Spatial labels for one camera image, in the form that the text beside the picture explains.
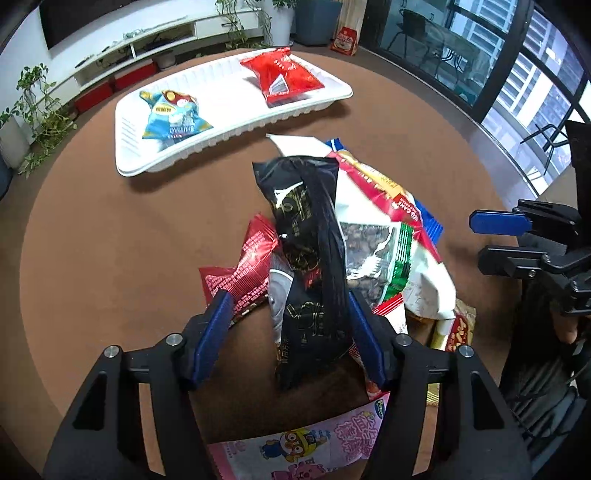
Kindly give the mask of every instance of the cartoon penguin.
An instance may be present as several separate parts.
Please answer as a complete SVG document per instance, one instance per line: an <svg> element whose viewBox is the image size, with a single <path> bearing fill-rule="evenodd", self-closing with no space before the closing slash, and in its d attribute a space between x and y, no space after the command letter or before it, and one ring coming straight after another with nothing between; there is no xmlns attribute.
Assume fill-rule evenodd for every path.
<svg viewBox="0 0 591 480"><path fill-rule="evenodd" d="M266 459L283 456L288 462L293 463L311 455L316 447L326 443L328 439L322 431L319 431L317 436L316 432L306 429L289 430L281 435L279 440L267 440L266 444L261 446L261 454Z"/></svg>

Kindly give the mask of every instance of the vine plant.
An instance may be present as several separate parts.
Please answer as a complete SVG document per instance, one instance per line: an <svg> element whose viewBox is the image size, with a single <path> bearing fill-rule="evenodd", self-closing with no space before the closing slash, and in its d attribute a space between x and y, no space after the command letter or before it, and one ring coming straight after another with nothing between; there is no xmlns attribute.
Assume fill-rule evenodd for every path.
<svg viewBox="0 0 591 480"><path fill-rule="evenodd" d="M49 93L56 83L47 81L48 72L49 68L42 63L33 68L24 67L17 81L17 90L22 94L10 112L25 121L38 145L38 149L34 148L38 151L29 153L19 169L18 173L24 173L27 178L53 153L70 130L76 129L76 124L64 115L60 99Z"/></svg>
<svg viewBox="0 0 591 480"><path fill-rule="evenodd" d="M251 9L258 8L258 0L244 0L244 3ZM251 41L248 38L244 32L244 27L240 22L238 13L236 12L236 0L216 0L216 8L218 13L228 20L230 30L228 32L228 42L226 43L227 50L236 50L237 48L261 48L267 46L262 42ZM260 9L258 13L264 38L268 38L268 33L271 29L271 19L262 9Z"/></svg>

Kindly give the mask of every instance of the cartoon character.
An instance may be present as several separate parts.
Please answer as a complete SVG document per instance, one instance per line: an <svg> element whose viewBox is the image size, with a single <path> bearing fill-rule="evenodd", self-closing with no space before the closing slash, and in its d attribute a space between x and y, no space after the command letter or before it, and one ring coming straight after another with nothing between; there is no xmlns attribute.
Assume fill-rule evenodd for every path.
<svg viewBox="0 0 591 480"><path fill-rule="evenodd" d="M319 478L326 473L325 468L314 463L314 459L310 458L297 465L290 465L287 472L271 472L272 480L313 480Z"/></svg>
<svg viewBox="0 0 591 480"><path fill-rule="evenodd" d="M297 459L311 455L329 438L330 433L327 430L326 434L322 430L289 430L282 434L279 440L267 440L266 444L261 446L261 454L266 459L283 456L288 462L293 463Z"/></svg>

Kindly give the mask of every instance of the red snack bag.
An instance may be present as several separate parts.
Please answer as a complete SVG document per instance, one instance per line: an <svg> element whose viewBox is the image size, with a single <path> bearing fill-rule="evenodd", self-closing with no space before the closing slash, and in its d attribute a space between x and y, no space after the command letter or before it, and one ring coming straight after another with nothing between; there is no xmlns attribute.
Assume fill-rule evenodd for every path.
<svg viewBox="0 0 591 480"><path fill-rule="evenodd" d="M278 244L275 226L260 214L248 224L240 261L236 268L199 268L207 304L220 288L234 299L232 324L267 297L271 252Z"/></svg>
<svg viewBox="0 0 591 480"><path fill-rule="evenodd" d="M341 28L330 49L344 55L353 55L357 51L357 30L348 27Z"/></svg>
<svg viewBox="0 0 591 480"><path fill-rule="evenodd" d="M290 48L284 47L240 61L256 74L268 103L324 88L322 82L292 60L290 54Z"/></svg>

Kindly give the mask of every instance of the white wall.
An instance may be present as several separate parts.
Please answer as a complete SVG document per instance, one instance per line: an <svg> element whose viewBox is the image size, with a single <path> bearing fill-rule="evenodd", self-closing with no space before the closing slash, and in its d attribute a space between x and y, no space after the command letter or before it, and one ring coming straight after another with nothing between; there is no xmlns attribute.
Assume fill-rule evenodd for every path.
<svg viewBox="0 0 591 480"><path fill-rule="evenodd" d="M16 84L25 66L44 63L49 67L49 80L59 82L69 76L78 62L121 40L124 33L185 15L198 17L216 12L215 0L139 0L98 18L48 50L37 8L0 54L0 109L12 106L19 98Z"/></svg>

